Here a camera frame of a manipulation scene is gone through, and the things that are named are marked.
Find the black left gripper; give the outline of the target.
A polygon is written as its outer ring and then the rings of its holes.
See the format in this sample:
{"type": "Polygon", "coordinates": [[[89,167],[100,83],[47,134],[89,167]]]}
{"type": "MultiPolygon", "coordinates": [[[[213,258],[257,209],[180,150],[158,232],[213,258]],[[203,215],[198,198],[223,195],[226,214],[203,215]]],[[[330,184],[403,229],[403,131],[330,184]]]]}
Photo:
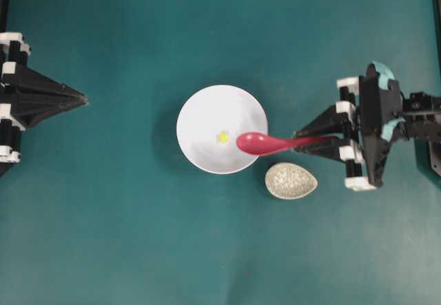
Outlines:
{"type": "Polygon", "coordinates": [[[28,68],[29,55],[21,33],[1,33],[1,175],[21,161],[22,132],[88,103],[85,94],[28,68]]]}

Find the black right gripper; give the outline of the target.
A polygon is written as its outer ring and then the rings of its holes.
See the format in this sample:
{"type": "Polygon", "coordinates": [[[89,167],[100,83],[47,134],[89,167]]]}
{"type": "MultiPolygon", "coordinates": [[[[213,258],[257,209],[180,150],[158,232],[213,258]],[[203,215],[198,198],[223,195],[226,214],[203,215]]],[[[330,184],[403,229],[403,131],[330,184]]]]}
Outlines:
{"type": "MultiPolygon", "coordinates": [[[[345,178],[345,186],[354,191],[369,191],[377,187],[370,183],[367,176],[362,176],[362,172],[358,173],[356,167],[360,167],[365,163],[362,155],[361,147],[358,140],[352,138],[352,132],[356,125],[356,106],[349,100],[349,94],[359,95],[359,77],[349,77],[338,79],[337,88],[340,96],[343,90],[347,90],[348,98],[340,98],[340,101],[328,107],[318,117],[313,119],[308,125],[296,131],[295,140],[299,146],[294,151],[312,156],[320,156],[332,160],[345,163],[353,163],[353,169],[347,171],[345,178]],[[327,134],[343,134],[345,130],[349,130],[347,138],[339,138],[337,136],[324,136],[327,134]]],[[[391,128],[384,125],[380,131],[380,135],[373,135],[374,140],[380,143],[391,142],[391,128]]]]}

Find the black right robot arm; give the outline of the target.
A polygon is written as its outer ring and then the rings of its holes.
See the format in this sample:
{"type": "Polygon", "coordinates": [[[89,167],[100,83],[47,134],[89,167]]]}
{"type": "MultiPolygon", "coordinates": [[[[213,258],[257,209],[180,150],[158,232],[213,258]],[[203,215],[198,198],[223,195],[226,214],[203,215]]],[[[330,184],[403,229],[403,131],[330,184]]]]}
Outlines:
{"type": "Polygon", "coordinates": [[[382,175],[392,144],[397,140],[440,142],[440,98],[424,92],[402,96],[399,83],[380,76],[339,79],[340,99],[294,134],[295,138],[333,140],[303,145],[302,153],[343,162],[345,186],[369,191],[382,186],[382,175]]]}

